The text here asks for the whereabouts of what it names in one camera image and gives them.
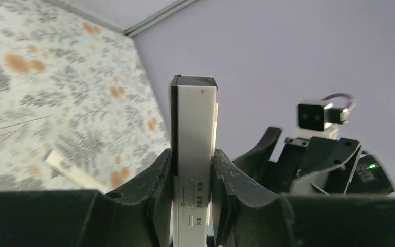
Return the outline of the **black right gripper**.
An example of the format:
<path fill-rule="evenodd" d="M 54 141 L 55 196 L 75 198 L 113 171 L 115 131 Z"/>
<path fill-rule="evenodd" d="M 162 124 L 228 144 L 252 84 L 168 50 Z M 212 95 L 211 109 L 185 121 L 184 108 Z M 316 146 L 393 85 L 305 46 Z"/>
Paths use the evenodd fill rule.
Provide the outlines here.
<path fill-rule="evenodd" d="M 276 194 L 346 194 L 362 150 L 358 140 L 286 138 L 279 159 L 271 162 L 281 133 L 268 127 L 255 146 L 233 160 L 235 183 L 260 184 Z"/>

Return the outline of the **white remote control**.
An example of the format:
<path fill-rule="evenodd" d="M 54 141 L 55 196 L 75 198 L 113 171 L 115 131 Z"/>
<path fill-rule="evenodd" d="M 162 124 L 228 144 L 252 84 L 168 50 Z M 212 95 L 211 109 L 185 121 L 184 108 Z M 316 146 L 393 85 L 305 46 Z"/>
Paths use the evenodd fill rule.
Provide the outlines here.
<path fill-rule="evenodd" d="M 207 246 L 217 89 L 211 76 L 175 75 L 171 82 L 173 246 Z"/>

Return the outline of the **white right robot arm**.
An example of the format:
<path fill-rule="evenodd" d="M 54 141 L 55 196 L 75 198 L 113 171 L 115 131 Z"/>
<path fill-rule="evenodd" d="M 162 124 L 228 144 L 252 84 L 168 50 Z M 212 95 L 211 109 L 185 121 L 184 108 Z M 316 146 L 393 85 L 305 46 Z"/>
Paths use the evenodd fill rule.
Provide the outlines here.
<path fill-rule="evenodd" d="M 323 132 L 298 129 L 287 137 L 277 161 L 270 157 L 282 133 L 269 127 L 234 164 L 274 193 L 388 195 L 393 182 L 379 160 L 359 141 L 338 138 L 338 127 Z"/>

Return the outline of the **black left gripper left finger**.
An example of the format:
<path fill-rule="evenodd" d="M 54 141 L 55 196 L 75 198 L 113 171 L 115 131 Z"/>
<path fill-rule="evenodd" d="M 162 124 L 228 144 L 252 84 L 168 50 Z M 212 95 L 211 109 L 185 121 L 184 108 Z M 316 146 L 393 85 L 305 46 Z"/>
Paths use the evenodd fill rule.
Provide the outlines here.
<path fill-rule="evenodd" d="M 106 194 L 0 192 L 0 246 L 168 246 L 171 200 L 170 149 Z"/>

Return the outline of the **white remote battery cover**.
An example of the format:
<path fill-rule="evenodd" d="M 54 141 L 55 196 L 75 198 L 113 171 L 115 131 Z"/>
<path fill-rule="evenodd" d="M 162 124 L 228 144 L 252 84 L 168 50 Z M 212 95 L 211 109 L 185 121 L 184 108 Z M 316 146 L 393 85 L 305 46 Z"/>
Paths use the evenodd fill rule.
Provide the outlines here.
<path fill-rule="evenodd" d="M 47 154 L 45 162 L 50 168 L 56 170 L 83 189 L 95 189 L 103 194 L 110 191 L 108 186 L 96 181 L 92 176 L 77 168 L 55 150 Z"/>

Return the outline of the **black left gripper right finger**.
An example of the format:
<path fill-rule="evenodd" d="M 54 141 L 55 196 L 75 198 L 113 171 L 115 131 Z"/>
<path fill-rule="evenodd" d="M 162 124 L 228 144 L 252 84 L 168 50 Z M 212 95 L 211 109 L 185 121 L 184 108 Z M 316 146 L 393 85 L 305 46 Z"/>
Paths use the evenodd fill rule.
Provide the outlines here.
<path fill-rule="evenodd" d="M 215 246 L 395 246 L 395 198 L 277 195 L 213 157 Z"/>

